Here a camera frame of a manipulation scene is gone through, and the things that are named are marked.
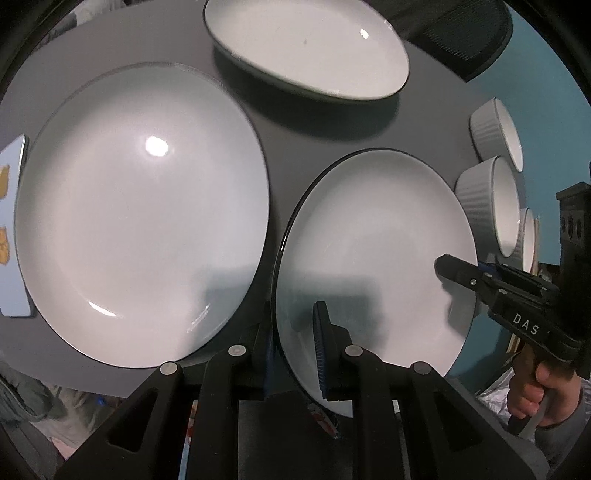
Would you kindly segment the person's right hand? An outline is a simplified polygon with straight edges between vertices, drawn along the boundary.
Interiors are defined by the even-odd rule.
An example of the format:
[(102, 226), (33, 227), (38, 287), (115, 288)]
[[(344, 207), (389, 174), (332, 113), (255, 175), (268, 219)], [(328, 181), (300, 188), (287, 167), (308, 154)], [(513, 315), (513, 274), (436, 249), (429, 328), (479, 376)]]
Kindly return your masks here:
[(558, 425), (572, 416), (578, 408), (581, 378), (574, 370), (538, 360), (529, 345), (525, 345), (515, 357), (513, 370), (507, 408), (517, 419), (534, 417), (548, 394), (552, 399), (539, 423), (540, 427)]

